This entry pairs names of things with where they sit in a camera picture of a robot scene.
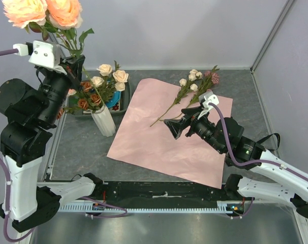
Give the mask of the purple pink wrapping paper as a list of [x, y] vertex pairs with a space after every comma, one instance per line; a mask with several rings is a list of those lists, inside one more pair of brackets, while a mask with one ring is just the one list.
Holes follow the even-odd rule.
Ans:
[[188, 105], [182, 99], [168, 110], [179, 86], [153, 78], [142, 79], [109, 149], [109, 158], [176, 176], [202, 185], [221, 188], [224, 155], [199, 136], [174, 139], [168, 127], [156, 119], [166, 112], [173, 118]]

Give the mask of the white small rose stem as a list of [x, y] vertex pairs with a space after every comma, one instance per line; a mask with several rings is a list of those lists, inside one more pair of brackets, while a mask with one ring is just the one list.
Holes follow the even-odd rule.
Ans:
[[179, 104], [180, 101], [185, 98], [188, 93], [190, 92], [194, 92], [196, 91], [198, 88], [194, 88], [195, 81], [196, 80], [200, 80], [203, 78], [203, 74], [196, 70], [196, 69], [192, 69], [190, 70], [190, 73], [188, 75], [188, 78], [185, 79], [180, 79], [179, 81], [179, 85], [180, 85], [180, 90], [178, 91], [176, 98], [174, 99], [174, 101], [172, 102], [172, 104], [168, 107], [168, 109], [160, 116], [156, 119], [155, 122], [153, 122], [150, 127], [152, 127], [154, 124], [156, 124], [164, 115], [166, 115], [168, 113], [168, 111], [176, 104]]

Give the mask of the peach peony flower stem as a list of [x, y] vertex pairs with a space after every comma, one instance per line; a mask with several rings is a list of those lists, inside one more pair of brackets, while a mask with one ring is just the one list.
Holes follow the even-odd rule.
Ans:
[[68, 97], [69, 97], [69, 96], [73, 96], [73, 95], [75, 95], [76, 93], [77, 93], [76, 90], [74, 90], [74, 89], [69, 89], [67, 96], [68, 96]]

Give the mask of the pink peony bud stem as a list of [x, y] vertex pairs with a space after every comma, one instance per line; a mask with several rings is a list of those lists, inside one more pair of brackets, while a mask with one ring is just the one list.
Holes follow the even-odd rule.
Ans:
[[80, 27], [82, 6], [79, 1], [2, 1], [4, 14], [14, 27], [48, 35], [55, 33], [62, 38], [64, 46], [82, 53], [84, 40], [77, 48], [76, 29]]

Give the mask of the cream rose flower stem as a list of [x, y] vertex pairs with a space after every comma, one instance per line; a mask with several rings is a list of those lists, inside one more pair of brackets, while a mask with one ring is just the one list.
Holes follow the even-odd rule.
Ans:
[[100, 95], [104, 103], [112, 99], [115, 93], [126, 89], [129, 73], [122, 70], [117, 61], [114, 61], [114, 66], [102, 64], [97, 68], [97, 71], [99, 74], [93, 76], [90, 81], [95, 88], [95, 93]]

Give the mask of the rust brown rose stem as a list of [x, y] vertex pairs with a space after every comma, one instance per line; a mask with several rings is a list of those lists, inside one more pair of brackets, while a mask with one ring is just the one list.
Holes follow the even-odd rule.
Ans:
[[77, 105], [74, 105], [72, 107], [62, 107], [57, 114], [57, 119], [60, 119], [65, 112], [74, 114], [78, 109], [83, 111], [95, 112], [97, 110], [100, 110], [101, 107], [104, 105], [102, 98], [98, 95], [97, 90], [90, 81], [82, 81], [80, 83], [80, 87], [81, 90], [76, 90], [77, 93], [75, 95], [69, 96], [77, 97]]

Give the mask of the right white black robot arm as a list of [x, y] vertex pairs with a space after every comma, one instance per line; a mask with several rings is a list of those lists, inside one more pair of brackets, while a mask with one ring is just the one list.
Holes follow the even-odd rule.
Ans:
[[201, 107], [182, 109], [181, 119], [166, 119], [164, 124], [178, 139], [185, 129], [186, 137], [198, 135], [214, 150], [225, 155], [228, 166], [245, 169], [273, 180], [273, 183], [251, 181], [241, 175], [230, 175], [224, 194], [230, 200], [238, 197], [262, 198], [278, 201], [292, 207], [308, 219], [308, 173], [286, 163], [265, 148], [262, 142], [244, 137], [244, 128], [232, 117], [224, 117], [216, 108], [220, 120], [214, 124], [208, 120], [208, 112], [201, 116]]

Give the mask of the mauve rose flower stem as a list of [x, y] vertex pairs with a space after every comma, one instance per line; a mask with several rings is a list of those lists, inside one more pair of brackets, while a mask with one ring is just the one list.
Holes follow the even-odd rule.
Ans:
[[196, 91], [190, 92], [189, 94], [192, 94], [192, 98], [188, 103], [189, 107], [190, 105], [193, 105], [197, 102], [199, 102], [199, 96], [203, 93], [205, 93], [206, 91], [208, 91], [213, 85], [218, 84], [220, 77], [219, 74], [217, 73], [219, 69], [217, 68], [217, 66], [214, 66], [213, 69], [210, 71], [206, 71], [203, 74], [203, 78], [200, 80], [196, 80], [194, 85], [194, 88], [198, 88]]

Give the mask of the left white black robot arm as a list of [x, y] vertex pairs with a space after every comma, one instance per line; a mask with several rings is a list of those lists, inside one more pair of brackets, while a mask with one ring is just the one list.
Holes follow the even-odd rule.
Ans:
[[68, 91], [81, 89], [84, 61], [84, 55], [62, 58], [60, 71], [36, 66], [45, 77], [38, 89], [18, 78], [0, 86], [0, 113], [8, 119], [0, 135], [0, 150], [10, 176], [0, 216], [11, 219], [17, 232], [49, 221], [69, 202], [85, 196], [97, 200], [103, 194], [102, 181], [92, 173], [59, 187], [37, 185], [50, 130], [56, 127]]

